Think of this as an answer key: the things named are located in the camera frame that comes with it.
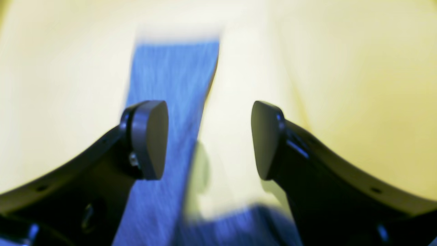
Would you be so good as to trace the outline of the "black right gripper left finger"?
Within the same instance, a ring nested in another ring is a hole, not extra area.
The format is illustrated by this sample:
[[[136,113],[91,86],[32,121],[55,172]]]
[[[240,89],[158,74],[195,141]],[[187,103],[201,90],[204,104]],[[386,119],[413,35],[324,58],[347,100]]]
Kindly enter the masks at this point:
[[[0,196],[1,240],[18,246],[110,246],[137,180],[162,178],[164,100],[127,107],[120,123],[59,168]]]

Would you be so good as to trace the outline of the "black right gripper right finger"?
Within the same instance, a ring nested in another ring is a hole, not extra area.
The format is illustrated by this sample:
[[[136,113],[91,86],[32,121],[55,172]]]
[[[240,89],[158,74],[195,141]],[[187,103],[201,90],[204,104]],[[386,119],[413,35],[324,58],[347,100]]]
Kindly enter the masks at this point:
[[[285,192],[304,246],[428,246],[436,202],[381,181],[337,155],[282,110],[255,101],[258,175]]]

